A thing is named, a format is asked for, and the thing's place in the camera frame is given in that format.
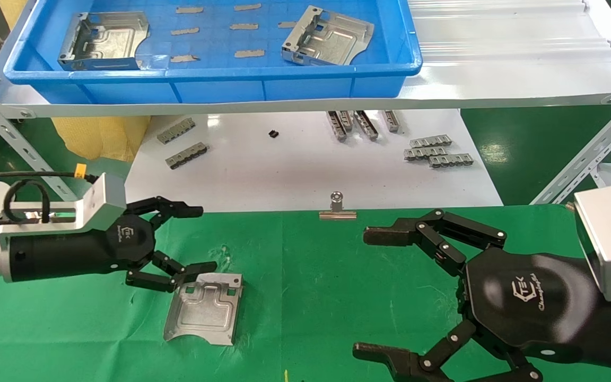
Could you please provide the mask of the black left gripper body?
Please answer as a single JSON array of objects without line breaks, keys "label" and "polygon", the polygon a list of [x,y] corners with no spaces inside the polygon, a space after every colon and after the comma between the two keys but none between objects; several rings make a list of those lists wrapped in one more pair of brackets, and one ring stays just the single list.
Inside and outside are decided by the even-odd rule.
[{"label": "black left gripper body", "polygon": [[10,240],[12,282],[108,274],[143,266],[153,254],[152,225],[121,216],[105,231],[19,236]]}]

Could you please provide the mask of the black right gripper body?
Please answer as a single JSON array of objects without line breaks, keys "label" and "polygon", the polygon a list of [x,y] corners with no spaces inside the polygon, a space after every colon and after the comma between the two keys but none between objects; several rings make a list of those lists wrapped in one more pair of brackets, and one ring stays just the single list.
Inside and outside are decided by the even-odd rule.
[{"label": "black right gripper body", "polygon": [[611,302],[584,259],[492,247],[466,263],[462,284],[465,317],[495,357],[611,368]]}]

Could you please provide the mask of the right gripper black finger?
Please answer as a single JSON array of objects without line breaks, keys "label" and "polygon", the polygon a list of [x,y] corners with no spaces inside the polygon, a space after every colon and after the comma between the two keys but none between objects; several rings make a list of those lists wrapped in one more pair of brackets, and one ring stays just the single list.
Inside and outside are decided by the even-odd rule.
[{"label": "right gripper black finger", "polygon": [[[383,363],[394,381],[452,381],[442,367],[477,334],[477,330],[473,322],[463,320],[424,355],[395,346],[363,342],[356,342],[352,353],[359,360]],[[543,381],[542,373],[521,352],[508,352],[504,359],[511,370],[474,381]]]},{"label": "right gripper black finger", "polygon": [[486,250],[504,247],[507,233],[444,210],[432,210],[421,218],[398,218],[390,227],[366,227],[363,233],[367,245],[416,245],[450,276],[463,276],[467,258],[448,238]]}]

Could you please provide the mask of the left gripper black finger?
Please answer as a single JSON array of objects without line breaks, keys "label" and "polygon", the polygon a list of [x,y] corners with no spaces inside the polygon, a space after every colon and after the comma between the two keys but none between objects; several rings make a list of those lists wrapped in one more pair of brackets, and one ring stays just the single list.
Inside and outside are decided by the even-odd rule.
[{"label": "left gripper black finger", "polygon": [[[143,268],[148,264],[153,264],[164,275],[144,272]],[[214,272],[216,269],[217,263],[214,261],[184,265],[157,250],[141,266],[127,270],[126,285],[156,292],[172,293],[182,284],[196,281],[197,276]]]},{"label": "left gripper black finger", "polygon": [[171,218],[199,218],[204,214],[204,208],[203,206],[189,206],[185,202],[170,201],[162,196],[156,196],[128,203],[125,215],[141,216],[154,212],[156,214],[150,219],[150,225],[153,230],[157,230]]}]

